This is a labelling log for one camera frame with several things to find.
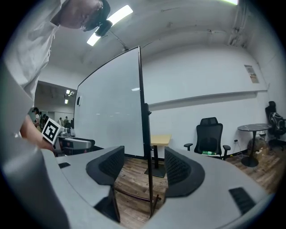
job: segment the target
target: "black backpack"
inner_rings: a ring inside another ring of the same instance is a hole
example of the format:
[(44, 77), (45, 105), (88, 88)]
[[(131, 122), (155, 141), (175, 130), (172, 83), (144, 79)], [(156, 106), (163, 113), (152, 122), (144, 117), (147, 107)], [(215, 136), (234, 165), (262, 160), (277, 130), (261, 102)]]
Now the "black backpack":
[(270, 123), (275, 126), (275, 130), (283, 130), (285, 129), (285, 120), (278, 113), (272, 112), (269, 115)]
[(40, 116), (40, 128), (41, 129), (44, 129), (44, 126), (45, 126), (45, 119), (39, 114)]

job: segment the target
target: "headset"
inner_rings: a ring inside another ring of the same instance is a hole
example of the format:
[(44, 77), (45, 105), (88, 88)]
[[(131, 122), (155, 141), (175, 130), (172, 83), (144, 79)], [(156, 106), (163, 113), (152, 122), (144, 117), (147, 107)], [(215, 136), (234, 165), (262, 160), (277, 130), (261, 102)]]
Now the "headset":
[(84, 26), (84, 31), (90, 31), (98, 27), (95, 31), (96, 36), (102, 37), (111, 28), (112, 22), (107, 20), (110, 13), (110, 6), (106, 0), (101, 0), (101, 8), (90, 16), (89, 21)]

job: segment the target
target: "round table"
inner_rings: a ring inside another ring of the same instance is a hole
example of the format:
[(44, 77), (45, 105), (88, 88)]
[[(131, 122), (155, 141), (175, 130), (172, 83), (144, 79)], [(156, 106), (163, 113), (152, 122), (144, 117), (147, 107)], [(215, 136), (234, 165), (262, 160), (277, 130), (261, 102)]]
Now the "round table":
[(266, 123), (243, 125), (237, 128), (240, 131), (247, 131), (247, 132), (253, 133), (251, 153), (249, 157), (244, 157), (241, 159), (241, 163), (243, 165), (248, 166), (248, 167), (255, 167), (258, 165), (258, 160), (253, 157), (256, 132), (265, 131), (270, 128), (271, 128), (271, 125), (266, 124)]

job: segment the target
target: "ceiling light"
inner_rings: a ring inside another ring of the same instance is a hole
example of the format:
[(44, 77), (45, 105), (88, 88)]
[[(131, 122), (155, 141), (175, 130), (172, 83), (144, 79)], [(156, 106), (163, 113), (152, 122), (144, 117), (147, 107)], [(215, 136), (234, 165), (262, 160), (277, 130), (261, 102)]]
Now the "ceiling light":
[(133, 13), (133, 10), (129, 5), (122, 7), (120, 10), (116, 11), (112, 14), (107, 20), (112, 22), (112, 26), (114, 26), (121, 19), (125, 18), (129, 14)]
[(233, 4), (235, 4), (235, 5), (238, 4), (238, 0), (223, 0), (223, 1), (229, 2), (229, 3), (233, 3)]
[(91, 37), (88, 39), (87, 44), (94, 46), (94, 44), (99, 40), (100, 37), (96, 36), (95, 33), (91, 35)]
[[(112, 22), (112, 26), (114, 26), (117, 22), (121, 19), (125, 18), (129, 14), (133, 13), (133, 10), (130, 8), (129, 5), (122, 7), (120, 10), (116, 11), (112, 14), (107, 20)], [(94, 46), (94, 44), (99, 40), (100, 37), (96, 36), (95, 33), (91, 35), (88, 39), (87, 44)]]

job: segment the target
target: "green object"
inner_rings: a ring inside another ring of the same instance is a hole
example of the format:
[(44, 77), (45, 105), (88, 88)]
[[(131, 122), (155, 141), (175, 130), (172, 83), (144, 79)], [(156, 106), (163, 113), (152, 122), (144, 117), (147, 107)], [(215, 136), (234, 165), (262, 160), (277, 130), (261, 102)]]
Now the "green object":
[(205, 155), (216, 155), (216, 153), (211, 152), (211, 151), (203, 151), (202, 154), (205, 154)]

